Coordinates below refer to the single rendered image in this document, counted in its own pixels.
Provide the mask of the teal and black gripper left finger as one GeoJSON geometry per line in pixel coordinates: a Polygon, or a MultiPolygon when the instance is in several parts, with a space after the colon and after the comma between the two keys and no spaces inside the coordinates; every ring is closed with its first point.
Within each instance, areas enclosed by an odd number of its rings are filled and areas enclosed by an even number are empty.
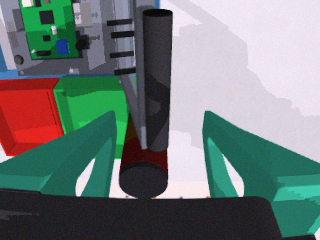
{"type": "Polygon", "coordinates": [[[76,196],[77,180],[96,156],[80,196],[109,197],[116,140],[115,111],[108,111],[77,130],[1,162],[0,188],[76,196]]]}

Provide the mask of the green bin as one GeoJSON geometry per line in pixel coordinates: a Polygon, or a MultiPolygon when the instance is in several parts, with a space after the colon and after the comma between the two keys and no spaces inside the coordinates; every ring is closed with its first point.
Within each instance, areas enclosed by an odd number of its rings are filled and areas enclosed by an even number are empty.
{"type": "Polygon", "coordinates": [[[53,92],[64,134],[83,127],[108,111],[115,111],[115,159],[121,160],[129,106],[118,77],[61,77],[53,92]]]}

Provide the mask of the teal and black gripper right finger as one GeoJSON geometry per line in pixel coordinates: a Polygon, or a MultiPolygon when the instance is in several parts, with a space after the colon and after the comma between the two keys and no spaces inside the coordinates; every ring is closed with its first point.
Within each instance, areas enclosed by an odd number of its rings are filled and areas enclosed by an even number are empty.
{"type": "Polygon", "coordinates": [[[282,238],[317,232],[320,163],[245,131],[209,110],[204,112],[202,137],[210,198],[239,197],[224,155],[242,178],[243,197],[259,196],[270,202],[282,238]]]}

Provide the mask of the green circuit board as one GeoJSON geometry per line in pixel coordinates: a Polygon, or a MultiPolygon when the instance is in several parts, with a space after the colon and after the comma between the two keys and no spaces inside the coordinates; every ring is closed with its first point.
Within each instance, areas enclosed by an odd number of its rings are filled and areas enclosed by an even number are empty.
{"type": "Polygon", "coordinates": [[[79,57],[71,0],[19,2],[32,59],[79,57]]]}

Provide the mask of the red square tray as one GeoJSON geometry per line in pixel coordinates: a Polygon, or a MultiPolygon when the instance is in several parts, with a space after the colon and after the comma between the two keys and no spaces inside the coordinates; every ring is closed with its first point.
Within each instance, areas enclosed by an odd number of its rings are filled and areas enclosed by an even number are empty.
{"type": "Polygon", "coordinates": [[[6,156],[65,135],[53,94],[58,81],[58,77],[0,80],[0,143],[6,156]]]}

